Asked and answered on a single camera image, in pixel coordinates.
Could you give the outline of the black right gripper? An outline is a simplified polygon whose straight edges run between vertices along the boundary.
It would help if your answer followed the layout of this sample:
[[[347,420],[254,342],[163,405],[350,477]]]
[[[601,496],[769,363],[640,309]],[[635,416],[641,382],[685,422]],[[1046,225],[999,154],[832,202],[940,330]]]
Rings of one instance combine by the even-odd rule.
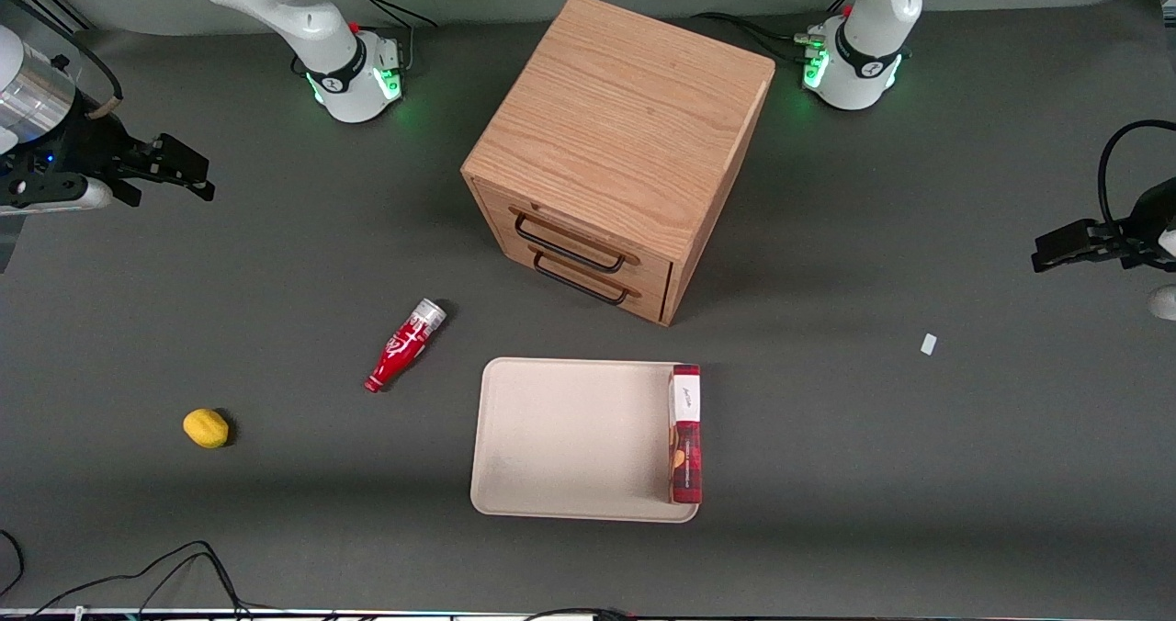
[[[131,180],[180,186],[211,202],[218,187],[208,172],[209,160],[176,136],[146,143],[113,115],[76,116],[28,146],[27,207],[100,209],[115,199],[136,207],[141,191]]]

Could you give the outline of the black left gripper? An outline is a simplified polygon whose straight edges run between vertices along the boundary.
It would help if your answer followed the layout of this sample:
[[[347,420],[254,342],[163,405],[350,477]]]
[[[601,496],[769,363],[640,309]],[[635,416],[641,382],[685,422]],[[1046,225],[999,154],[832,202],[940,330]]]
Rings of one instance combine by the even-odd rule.
[[[1175,258],[1160,238],[1172,228],[1175,218],[1175,176],[1155,185],[1136,199],[1129,215],[1114,219],[1120,239],[1108,223],[1097,220],[1074,220],[1035,240],[1034,273],[1045,273],[1062,265],[1118,260],[1124,271],[1151,266],[1158,271],[1175,269]]]

